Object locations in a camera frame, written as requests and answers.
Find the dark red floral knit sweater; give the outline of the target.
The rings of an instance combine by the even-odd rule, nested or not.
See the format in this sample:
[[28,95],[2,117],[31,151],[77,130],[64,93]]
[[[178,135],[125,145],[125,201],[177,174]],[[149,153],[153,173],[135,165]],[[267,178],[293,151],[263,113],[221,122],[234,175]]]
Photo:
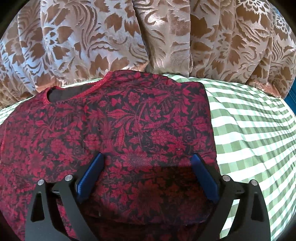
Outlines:
[[1,124],[1,212],[20,239],[37,181],[60,181],[96,153],[104,170],[81,212],[102,240],[191,240],[208,218],[190,163],[218,166],[203,84],[120,70],[48,88]]

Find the green white checkered bed sheet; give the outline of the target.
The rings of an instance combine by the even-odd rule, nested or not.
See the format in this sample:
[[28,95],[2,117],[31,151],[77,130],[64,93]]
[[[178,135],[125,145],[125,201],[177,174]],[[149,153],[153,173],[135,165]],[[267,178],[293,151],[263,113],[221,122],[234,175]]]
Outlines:
[[259,183],[271,240],[295,215],[295,115],[285,101],[239,83],[165,75],[199,82],[208,97],[217,168],[234,181]]

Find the blue storage bin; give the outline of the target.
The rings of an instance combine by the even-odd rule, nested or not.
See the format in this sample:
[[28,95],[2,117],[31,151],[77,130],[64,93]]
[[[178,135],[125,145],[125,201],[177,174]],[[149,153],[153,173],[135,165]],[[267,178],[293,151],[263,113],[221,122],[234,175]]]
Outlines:
[[285,98],[285,102],[291,108],[294,114],[296,114],[296,95],[295,90],[291,89]]

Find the brown floral patterned curtain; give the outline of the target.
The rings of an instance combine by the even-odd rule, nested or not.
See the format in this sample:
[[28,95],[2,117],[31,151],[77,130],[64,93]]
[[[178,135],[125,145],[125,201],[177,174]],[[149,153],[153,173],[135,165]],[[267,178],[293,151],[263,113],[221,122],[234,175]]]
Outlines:
[[131,69],[286,97],[295,34],[269,1],[1,1],[1,108]]

